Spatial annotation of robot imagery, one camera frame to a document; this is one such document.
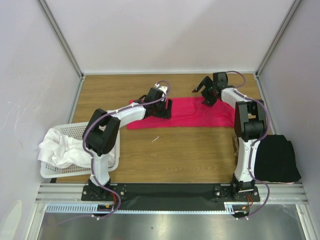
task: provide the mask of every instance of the black cloth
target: black cloth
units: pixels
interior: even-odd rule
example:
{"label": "black cloth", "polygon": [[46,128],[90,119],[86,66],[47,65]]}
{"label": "black cloth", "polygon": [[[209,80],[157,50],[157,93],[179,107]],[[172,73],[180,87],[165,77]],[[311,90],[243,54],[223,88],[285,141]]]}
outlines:
{"label": "black cloth", "polygon": [[257,149],[255,178],[260,181],[292,183],[301,179],[291,141],[284,135],[268,135]]}

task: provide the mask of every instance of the metal plate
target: metal plate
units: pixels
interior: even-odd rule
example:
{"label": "metal plate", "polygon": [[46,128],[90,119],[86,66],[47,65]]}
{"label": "metal plate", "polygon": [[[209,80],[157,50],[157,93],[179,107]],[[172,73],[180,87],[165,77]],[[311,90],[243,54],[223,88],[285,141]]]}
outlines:
{"label": "metal plate", "polygon": [[52,225],[75,216],[46,213],[38,240],[306,239],[295,205],[267,205],[249,220],[231,215],[119,213],[99,221],[84,217]]}

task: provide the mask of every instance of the wooden surface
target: wooden surface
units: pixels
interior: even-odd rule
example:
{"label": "wooden surface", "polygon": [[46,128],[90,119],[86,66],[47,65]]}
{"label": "wooden surface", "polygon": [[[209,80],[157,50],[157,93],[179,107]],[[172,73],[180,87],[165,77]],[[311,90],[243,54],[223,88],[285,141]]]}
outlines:
{"label": "wooden surface", "polygon": [[[138,99],[160,80],[171,83],[169,97],[194,97],[192,90],[211,74],[88,75],[73,122],[87,122],[97,108],[114,110]],[[239,90],[251,98],[260,94],[252,74]],[[229,74],[229,84],[243,82]],[[118,168],[112,182],[121,183],[224,183],[236,169],[235,133],[227,127],[166,127],[120,130]],[[58,182],[86,182],[88,175],[59,178]]]}

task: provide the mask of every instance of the small white object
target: small white object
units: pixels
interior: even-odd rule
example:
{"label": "small white object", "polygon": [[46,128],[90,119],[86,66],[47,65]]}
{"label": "small white object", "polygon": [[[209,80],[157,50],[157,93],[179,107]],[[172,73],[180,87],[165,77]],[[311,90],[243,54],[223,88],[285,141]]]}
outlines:
{"label": "small white object", "polygon": [[157,136],[153,141],[152,141],[152,143],[155,141],[155,140],[157,140],[159,138],[159,136]]}

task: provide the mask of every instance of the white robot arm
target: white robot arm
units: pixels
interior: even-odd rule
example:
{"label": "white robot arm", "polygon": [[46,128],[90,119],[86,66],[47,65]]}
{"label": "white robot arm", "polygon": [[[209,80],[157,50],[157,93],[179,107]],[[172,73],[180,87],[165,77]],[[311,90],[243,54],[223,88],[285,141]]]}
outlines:
{"label": "white robot arm", "polygon": [[[109,111],[99,108],[94,112],[82,138],[86,147],[94,155],[91,166],[94,169],[95,178],[101,185],[105,186],[110,182],[109,158],[113,157],[111,155],[121,127],[150,116],[171,118],[173,101],[167,99],[168,91],[166,86],[156,84],[150,89],[148,95],[143,95],[128,106]],[[99,186],[94,176],[91,175],[89,184]]]}
{"label": "white robot arm", "polygon": [[266,113],[255,101],[248,100],[234,86],[228,85],[226,72],[214,73],[213,80],[206,76],[193,92],[198,92],[203,86],[203,104],[213,106],[220,99],[235,109],[234,131],[239,141],[239,154],[231,182],[231,195],[249,194],[255,187],[256,154],[259,138],[267,129]]}

